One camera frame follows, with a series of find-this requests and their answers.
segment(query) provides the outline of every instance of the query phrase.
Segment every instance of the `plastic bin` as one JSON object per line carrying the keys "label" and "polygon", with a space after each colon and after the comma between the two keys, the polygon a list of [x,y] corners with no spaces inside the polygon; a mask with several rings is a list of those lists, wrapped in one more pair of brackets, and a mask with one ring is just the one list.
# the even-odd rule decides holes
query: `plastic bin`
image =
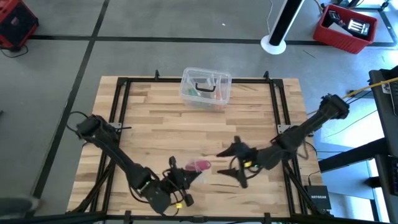
{"label": "plastic bin", "polygon": [[[322,26],[326,13],[329,10],[336,11],[343,22],[348,22],[350,19],[358,19],[363,22],[368,22],[370,24],[368,39],[364,40],[350,35],[342,34],[341,32],[337,32],[335,30]],[[365,46],[373,43],[374,36],[376,35],[376,28],[376,18],[365,16],[349,9],[330,4],[323,12],[317,28],[315,29],[313,38],[314,40],[317,40],[324,44],[337,47],[341,50],[345,50],[353,54],[358,54],[362,49],[365,48]]]}
{"label": "plastic bin", "polygon": [[231,82],[228,72],[188,67],[182,76],[180,96],[190,106],[222,110],[229,101]]}

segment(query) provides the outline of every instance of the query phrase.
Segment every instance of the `clear plastic container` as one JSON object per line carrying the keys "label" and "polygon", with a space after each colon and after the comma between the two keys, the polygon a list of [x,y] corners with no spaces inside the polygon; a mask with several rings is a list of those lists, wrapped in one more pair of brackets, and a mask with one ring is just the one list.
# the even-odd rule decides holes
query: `clear plastic container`
{"label": "clear plastic container", "polygon": [[188,105],[222,110],[229,101],[231,82],[228,72],[188,67],[182,76],[180,96]]}

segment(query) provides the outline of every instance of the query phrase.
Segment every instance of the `table leg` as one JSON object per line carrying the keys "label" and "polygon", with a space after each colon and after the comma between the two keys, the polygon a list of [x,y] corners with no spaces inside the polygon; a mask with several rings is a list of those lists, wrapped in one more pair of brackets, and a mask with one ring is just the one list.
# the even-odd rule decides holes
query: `table leg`
{"label": "table leg", "polygon": [[380,138],[355,149],[321,160],[319,161],[319,168],[321,172],[331,171],[348,166],[350,164],[371,159],[377,154],[387,153],[387,141],[385,138]]}

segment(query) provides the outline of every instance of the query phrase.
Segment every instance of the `black handle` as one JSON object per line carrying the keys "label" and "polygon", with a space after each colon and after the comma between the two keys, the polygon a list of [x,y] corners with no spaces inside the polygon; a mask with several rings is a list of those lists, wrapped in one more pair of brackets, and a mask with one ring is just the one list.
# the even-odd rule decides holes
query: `black handle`
{"label": "black handle", "polygon": [[213,93],[216,90],[216,86],[213,86],[212,90],[207,90],[207,89],[203,89],[203,88],[199,88],[198,87],[198,83],[195,84],[195,89],[199,90],[199,91],[205,91],[207,93]]}

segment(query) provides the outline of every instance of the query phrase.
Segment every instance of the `black metal frame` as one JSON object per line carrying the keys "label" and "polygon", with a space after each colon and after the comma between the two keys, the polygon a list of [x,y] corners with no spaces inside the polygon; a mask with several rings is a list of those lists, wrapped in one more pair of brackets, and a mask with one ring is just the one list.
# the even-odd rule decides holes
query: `black metal frame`
{"label": "black metal frame", "polygon": [[[126,113],[127,108],[127,100],[129,97],[129,92],[131,89],[131,83],[134,82],[174,82],[180,83],[181,78],[159,78],[159,72],[156,70],[154,78],[128,78],[128,77],[121,77],[118,78],[113,103],[111,107],[111,113],[109,116],[109,122],[112,123],[116,119],[116,111],[118,109],[118,101],[121,93],[121,89],[123,86],[124,94],[123,94],[123,102],[121,105],[121,110],[119,114],[119,123],[123,125],[124,115]],[[272,107],[274,109],[274,119],[275,119],[275,126],[278,124],[282,124],[280,120],[279,110],[278,110],[278,102],[276,97],[275,88],[279,89],[280,93],[280,100],[282,103],[282,110],[284,114],[284,123],[290,124],[290,117],[289,117],[289,110],[287,106],[287,100],[284,90],[284,83],[282,79],[270,79],[268,71],[264,74],[263,78],[259,79],[240,79],[235,78],[233,79],[232,83],[264,83],[270,85],[270,92],[271,92],[271,101]],[[102,153],[100,162],[98,164],[98,173],[96,177],[96,183],[93,186],[92,190],[87,195],[86,199],[82,201],[79,207],[74,209],[71,212],[67,212],[63,215],[50,215],[50,216],[42,216],[42,217],[29,217],[26,219],[14,219],[14,220],[6,220],[2,222],[3,224],[8,223],[64,223],[64,224],[71,224],[71,223],[93,223],[103,220],[124,220],[125,224],[133,223],[134,220],[162,220],[162,221],[188,221],[192,223],[204,223],[204,222],[261,222],[266,224],[271,224],[271,222],[294,222],[294,223],[334,223],[338,222],[346,222],[346,223],[377,223],[377,222],[368,222],[362,220],[352,220],[346,218],[334,218],[329,216],[319,216],[319,215],[308,215],[307,206],[304,202],[304,199],[299,194],[299,202],[300,202],[300,209],[302,213],[296,213],[294,207],[294,199],[292,194],[292,186],[290,183],[290,177],[285,169],[291,169],[289,166],[289,162],[287,160],[283,160],[282,172],[284,173],[284,180],[285,180],[285,188],[286,188],[286,195],[288,201],[288,207],[290,212],[290,217],[282,217],[282,218],[272,218],[270,213],[264,213],[263,217],[203,217],[203,216],[175,216],[175,217],[163,217],[160,215],[153,215],[153,216],[145,216],[145,215],[132,215],[131,211],[126,211],[124,215],[107,215],[108,206],[109,206],[109,199],[111,195],[111,188],[113,184],[113,176],[114,176],[114,169],[115,163],[110,161],[108,166],[106,165],[106,158],[107,156]],[[301,175],[300,175],[300,168],[297,162],[297,156],[294,156],[292,159],[292,165],[294,170],[294,175],[297,177],[296,184],[301,185]],[[100,192],[100,188],[104,184],[105,180],[108,180],[106,183],[106,189],[104,193],[104,200],[102,204],[102,208],[100,211],[97,211],[98,205],[98,196]],[[88,208],[89,204],[91,204],[90,211],[85,212]]]}

